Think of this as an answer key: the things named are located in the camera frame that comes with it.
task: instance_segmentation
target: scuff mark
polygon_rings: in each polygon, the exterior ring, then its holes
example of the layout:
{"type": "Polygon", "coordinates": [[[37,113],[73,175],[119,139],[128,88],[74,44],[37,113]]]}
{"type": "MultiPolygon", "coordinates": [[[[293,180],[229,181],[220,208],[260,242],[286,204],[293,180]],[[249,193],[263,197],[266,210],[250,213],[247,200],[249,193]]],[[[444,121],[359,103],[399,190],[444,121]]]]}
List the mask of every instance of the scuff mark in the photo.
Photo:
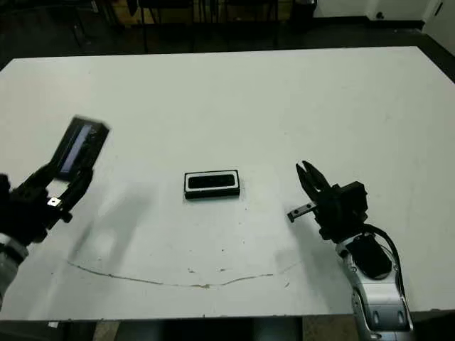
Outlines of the scuff mark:
{"type": "Polygon", "coordinates": [[[262,274],[262,275],[257,275],[257,276],[246,276],[246,277],[240,277],[233,279],[231,281],[225,282],[218,284],[219,286],[227,286],[228,284],[235,283],[235,282],[240,282],[240,281],[246,281],[247,279],[254,279],[254,278],[259,278],[259,277],[270,277],[273,276],[274,274],[262,274]]]}
{"type": "Polygon", "coordinates": [[[96,271],[96,270],[87,269],[87,268],[85,268],[84,266],[74,264],[74,263],[72,263],[72,262],[70,262],[70,261],[67,261],[67,263],[68,263],[69,265],[71,265],[71,266],[74,266],[75,268],[78,268],[78,269],[80,269],[80,270],[83,270],[83,271],[86,271],[86,272],[89,272],[89,273],[91,273],[91,274],[98,275],[98,276],[111,277],[111,278],[118,278],[118,279],[124,279],[124,280],[127,280],[127,281],[142,282],[142,283],[148,283],[148,284],[155,284],[155,285],[157,285],[157,286],[162,286],[162,285],[164,285],[163,282],[149,281],[149,280],[141,279],[141,278],[131,278],[131,277],[124,277],[124,276],[112,275],[112,274],[105,274],[104,272],[100,272],[100,271],[96,271]]]}
{"type": "Polygon", "coordinates": [[[93,274],[93,275],[97,275],[97,276],[110,277],[110,278],[116,278],[116,279],[123,279],[125,281],[133,281],[133,282],[139,282],[139,283],[154,284],[156,286],[174,286],[174,287],[179,287],[179,288],[210,289],[210,288],[213,288],[213,287],[228,286],[228,285],[230,285],[232,283],[236,283],[236,282],[249,281],[250,279],[255,279],[255,278],[271,277],[271,276],[281,275],[281,274],[287,272],[288,270],[294,268],[296,265],[300,264],[302,261],[298,261],[298,262],[296,262],[296,263],[294,263],[294,264],[282,269],[281,271],[276,272],[275,274],[260,274],[260,275],[256,275],[256,276],[246,276],[246,277],[236,278],[236,279],[224,282],[224,283],[212,283],[212,284],[210,284],[210,283],[207,283],[207,284],[164,283],[164,282],[160,282],[160,281],[151,281],[151,280],[142,279],[142,278],[134,278],[134,277],[119,276],[119,275],[114,275],[114,274],[106,274],[106,273],[101,272],[101,271],[92,270],[92,269],[86,268],[84,266],[74,264],[73,262],[68,261],[68,260],[66,262],[70,266],[73,266],[73,267],[75,267],[75,268],[77,268],[79,270],[82,270],[82,271],[88,272],[89,274],[93,274]]]}
{"type": "Polygon", "coordinates": [[[204,285],[201,285],[201,284],[191,284],[190,287],[191,287],[191,288],[210,289],[210,284],[204,284],[204,285]]]}

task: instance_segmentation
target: background furniture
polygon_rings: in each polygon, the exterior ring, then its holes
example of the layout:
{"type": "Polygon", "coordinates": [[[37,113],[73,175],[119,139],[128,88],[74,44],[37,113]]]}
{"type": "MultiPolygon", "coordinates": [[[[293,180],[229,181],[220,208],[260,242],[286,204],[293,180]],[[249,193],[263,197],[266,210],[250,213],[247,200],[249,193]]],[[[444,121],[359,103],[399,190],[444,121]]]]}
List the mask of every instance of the background furniture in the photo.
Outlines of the background furniture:
{"type": "MultiPolygon", "coordinates": [[[[141,9],[141,24],[144,37],[144,52],[149,52],[146,37],[146,24],[144,20],[144,8],[149,9],[151,17],[155,25],[163,24],[161,12],[165,9],[188,9],[190,11],[190,30],[193,30],[194,23],[194,5],[193,0],[139,0],[139,8],[141,9]]],[[[191,32],[191,46],[193,46],[194,37],[191,32]]]]}

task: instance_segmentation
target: chair leg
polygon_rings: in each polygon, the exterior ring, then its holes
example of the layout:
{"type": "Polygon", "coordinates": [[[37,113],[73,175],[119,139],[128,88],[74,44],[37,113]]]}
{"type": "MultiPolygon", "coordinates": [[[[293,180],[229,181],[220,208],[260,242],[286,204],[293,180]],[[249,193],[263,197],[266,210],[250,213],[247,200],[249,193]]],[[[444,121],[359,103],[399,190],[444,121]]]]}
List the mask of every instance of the chair leg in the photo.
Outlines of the chair leg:
{"type": "Polygon", "coordinates": [[[194,53],[194,2],[191,2],[191,46],[190,53],[194,53]]]}
{"type": "Polygon", "coordinates": [[[206,11],[206,3],[205,0],[202,0],[202,10],[204,15],[204,23],[207,23],[207,11],[206,11]]]}
{"type": "Polygon", "coordinates": [[[80,18],[79,11],[77,10],[76,7],[74,7],[74,13],[76,16],[77,23],[79,24],[80,30],[81,30],[82,34],[84,35],[84,37],[86,38],[87,34],[84,29],[84,24],[82,23],[82,19],[80,18]]]}
{"type": "Polygon", "coordinates": [[[225,23],[228,23],[228,3],[225,0],[225,23]]]}
{"type": "Polygon", "coordinates": [[[156,21],[156,17],[155,17],[155,14],[154,14],[154,10],[153,10],[151,7],[149,7],[149,12],[150,12],[151,20],[154,21],[154,24],[157,24],[158,21],[156,21]]]}
{"type": "Polygon", "coordinates": [[[267,9],[267,17],[266,20],[270,21],[270,17],[272,16],[272,8],[274,7],[274,2],[270,2],[269,8],[267,9]]]}
{"type": "Polygon", "coordinates": [[[200,9],[200,4],[201,0],[198,0],[198,10],[199,10],[199,23],[202,23],[202,10],[200,9]]]}
{"type": "Polygon", "coordinates": [[[275,1],[275,22],[274,22],[274,37],[273,37],[273,47],[278,49],[278,0],[275,1]]]}
{"type": "Polygon", "coordinates": [[[144,19],[144,7],[141,7],[141,22],[142,22],[142,36],[144,37],[144,52],[149,52],[149,47],[147,46],[147,29],[145,26],[145,19],[144,19]]]}

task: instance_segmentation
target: dark floor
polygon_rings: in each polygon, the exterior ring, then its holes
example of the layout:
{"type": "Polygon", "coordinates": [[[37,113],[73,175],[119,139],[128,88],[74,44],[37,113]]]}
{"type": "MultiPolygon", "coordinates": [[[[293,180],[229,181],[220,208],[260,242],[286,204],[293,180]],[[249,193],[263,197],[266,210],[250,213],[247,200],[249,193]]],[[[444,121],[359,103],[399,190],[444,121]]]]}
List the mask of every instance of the dark floor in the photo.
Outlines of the dark floor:
{"type": "MultiPolygon", "coordinates": [[[[0,69],[13,58],[144,53],[142,29],[113,28],[101,15],[68,9],[0,13],[0,69]]],[[[196,24],[147,29],[149,53],[348,48],[415,45],[453,81],[455,57],[416,28],[377,26],[366,20],[317,21],[296,32],[288,24],[196,24]]]]}

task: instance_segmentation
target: floor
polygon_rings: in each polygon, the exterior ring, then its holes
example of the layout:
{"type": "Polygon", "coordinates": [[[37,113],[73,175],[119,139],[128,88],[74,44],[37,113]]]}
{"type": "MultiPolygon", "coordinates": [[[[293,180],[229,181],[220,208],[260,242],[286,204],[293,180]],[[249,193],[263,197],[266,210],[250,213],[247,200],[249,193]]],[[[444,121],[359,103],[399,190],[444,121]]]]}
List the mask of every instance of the floor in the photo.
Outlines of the floor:
{"type": "MultiPolygon", "coordinates": [[[[144,53],[140,27],[113,28],[99,14],[87,9],[79,10],[78,14],[80,21],[75,12],[68,9],[0,13],[0,70],[13,58],[144,53]]],[[[244,23],[195,25],[193,31],[181,26],[159,30],[150,26],[147,33],[150,53],[415,45],[455,82],[455,57],[419,29],[392,24],[379,26],[361,18],[344,22],[318,21],[304,31],[295,31],[286,23],[277,26],[244,23]]],[[[453,315],[445,318],[445,326],[453,324],[453,319],[453,315]]],[[[436,323],[421,325],[424,334],[425,330],[434,329],[436,323]]],[[[78,329],[80,325],[73,327],[62,332],[65,340],[112,341],[119,324],[99,323],[94,337],[93,325],[88,328],[89,333],[84,331],[84,337],[78,329]]],[[[358,337],[352,316],[324,316],[304,319],[304,339],[349,341],[358,337]]]]}

